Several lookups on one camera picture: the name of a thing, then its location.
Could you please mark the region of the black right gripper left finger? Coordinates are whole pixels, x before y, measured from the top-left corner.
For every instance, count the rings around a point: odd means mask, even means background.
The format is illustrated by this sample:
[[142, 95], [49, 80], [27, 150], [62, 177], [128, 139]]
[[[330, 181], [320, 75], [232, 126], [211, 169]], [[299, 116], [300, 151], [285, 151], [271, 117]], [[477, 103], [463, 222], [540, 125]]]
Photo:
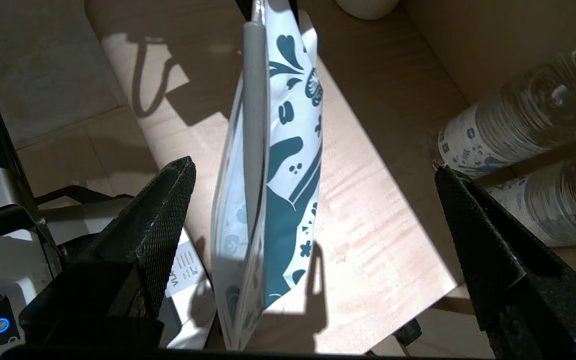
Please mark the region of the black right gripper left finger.
[[101, 232], [58, 246], [62, 272], [20, 321], [157, 317], [196, 175], [190, 156], [169, 162]]

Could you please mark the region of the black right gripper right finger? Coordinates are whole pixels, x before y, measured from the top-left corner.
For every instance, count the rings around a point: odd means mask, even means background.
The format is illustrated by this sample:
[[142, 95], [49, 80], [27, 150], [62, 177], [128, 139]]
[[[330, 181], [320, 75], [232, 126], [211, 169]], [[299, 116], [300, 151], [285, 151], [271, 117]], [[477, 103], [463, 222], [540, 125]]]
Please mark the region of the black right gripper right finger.
[[499, 360], [576, 360], [576, 271], [467, 176], [434, 174], [474, 315]]

